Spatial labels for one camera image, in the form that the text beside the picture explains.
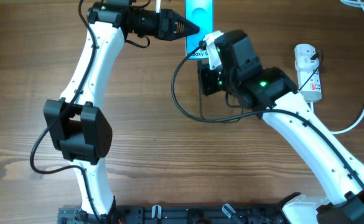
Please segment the smartphone with cyan screen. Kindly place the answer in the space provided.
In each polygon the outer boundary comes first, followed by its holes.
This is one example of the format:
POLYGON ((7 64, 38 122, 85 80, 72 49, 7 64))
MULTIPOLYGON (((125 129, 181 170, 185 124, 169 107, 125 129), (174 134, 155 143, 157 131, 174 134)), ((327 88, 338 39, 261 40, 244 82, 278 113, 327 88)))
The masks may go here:
POLYGON ((197 34, 186 37, 186 54, 189 54, 207 34, 213 32, 213 0, 185 0, 185 16, 200 28, 197 34))

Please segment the white power strip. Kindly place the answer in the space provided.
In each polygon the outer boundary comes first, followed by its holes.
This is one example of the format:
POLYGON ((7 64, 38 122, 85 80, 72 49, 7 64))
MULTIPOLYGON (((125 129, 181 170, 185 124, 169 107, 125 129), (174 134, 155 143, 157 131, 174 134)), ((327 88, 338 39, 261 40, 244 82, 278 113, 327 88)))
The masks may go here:
MULTIPOLYGON (((309 44, 298 44, 294 48, 295 60, 298 55, 316 55, 319 59, 319 53, 309 44)), ((302 93, 307 103, 315 103, 322 99, 322 87, 319 77, 319 65, 314 70, 301 71, 297 70, 298 89, 302 93)))

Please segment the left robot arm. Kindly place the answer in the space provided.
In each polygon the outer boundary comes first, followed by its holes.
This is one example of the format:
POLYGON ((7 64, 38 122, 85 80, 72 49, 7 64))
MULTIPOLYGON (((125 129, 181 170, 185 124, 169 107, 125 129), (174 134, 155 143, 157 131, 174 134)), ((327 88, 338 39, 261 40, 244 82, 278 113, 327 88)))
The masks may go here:
POLYGON ((200 29, 171 9, 148 11, 134 1, 100 1, 83 18, 87 37, 76 70, 58 100, 47 100, 44 117, 54 148, 77 175, 82 204, 70 211, 77 223, 115 223, 116 201, 105 157, 113 131, 102 107, 113 64, 128 34, 172 41, 200 29))

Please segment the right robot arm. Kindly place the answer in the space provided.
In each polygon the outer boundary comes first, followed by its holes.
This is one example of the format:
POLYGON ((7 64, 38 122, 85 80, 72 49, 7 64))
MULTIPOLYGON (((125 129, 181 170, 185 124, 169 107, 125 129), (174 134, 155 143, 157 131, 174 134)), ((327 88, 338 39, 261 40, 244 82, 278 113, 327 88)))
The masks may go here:
POLYGON ((364 164, 309 108, 296 84, 277 67, 263 68, 242 30, 207 34, 203 76, 206 95, 225 91, 257 113, 298 153, 320 182, 324 196, 293 196, 281 207, 289 223, 364 223, 364 164))

